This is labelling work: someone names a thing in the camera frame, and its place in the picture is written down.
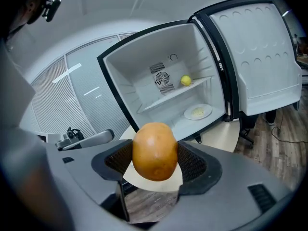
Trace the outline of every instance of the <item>ceiling light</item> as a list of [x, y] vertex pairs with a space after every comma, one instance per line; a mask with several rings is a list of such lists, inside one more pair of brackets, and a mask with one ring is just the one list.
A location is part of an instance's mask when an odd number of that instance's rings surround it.
[[282, 15], [283, 17], [286, 16], [291, 10], [288, 10], [286, 12], [284, 12], [284, 14]]
[[63, 74], [59, 75], [56, 79], [54, 79], [52, 82], [57, 83], [59, 80], [63, 79], [65, 76], [67, 76], [69, 73], [72, 73], [74, 70], [78, 69], [81, 67], [81, 64], [78, 63], [74, 66], [72, 66], [69, 70], [66, 70]]
[[96, 87], [96, 88], [94, 88], [94, 89], [92, 89], [92, 90], [90, 90], [90, 91], [88, 91], [87, 93], [85, 93], [85, 94], [83, 94], [84, 96], [86, 96], [86, 95], [88, 95], [89, 93], [91, 93], [91, 92], [93, 92], [93, 91], [95, 91], [96, 89], [98, 89], [99, 87]]

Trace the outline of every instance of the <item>refrigerator shelf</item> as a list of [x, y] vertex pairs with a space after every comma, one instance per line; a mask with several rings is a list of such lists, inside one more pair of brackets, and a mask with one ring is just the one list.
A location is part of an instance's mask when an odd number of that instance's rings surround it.
[[191, 90], [192, 88], [195, 88], [198, 85], [200, 85], [200, 84], [202, 84], [205, 81], [208, 81], [210, 79], [211, 79], [211, 77], [204, 77], [204, 78], [192, 80], [192, 83], [189, 86], [181, 87], [181, 88], [176, 89], [176, 90], [174, 90], [172, 92], [169, 92], [169, 94], [167, 94], [165, 97], [155, 101], [151, 105], [149, 105], [148, 103], [142, 104], [141, 107], [139, 108], [139, 110], [137, 111], [137, 114], [140, 114], [140, 113], [142, 113], [144, 111], [152, 109], [152, 108], [154, 108], [154, 107], [156, 107], [156, 106], [158, 106], [158, 105], [160, 105], [160, 104], [162, 104], [162, 103], [164, 103], [164, 102], [166, 102], [166, 101], [168, 101], [168, 100], [170, 100], [172, 98], [175, 98], [176, 96], [179, 96], [180, 94], [182, 94], [182, 93], [184, 93], [184, 92], [186, 92], [188, 90]]

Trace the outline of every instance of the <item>lemon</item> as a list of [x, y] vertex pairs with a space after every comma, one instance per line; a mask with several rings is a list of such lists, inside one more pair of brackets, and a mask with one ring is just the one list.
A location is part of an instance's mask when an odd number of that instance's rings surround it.
[[189, 86], [192, 82], [192, 79], [188, 75], [183, 75], [181, 78], [181, 83], [184, 86]]

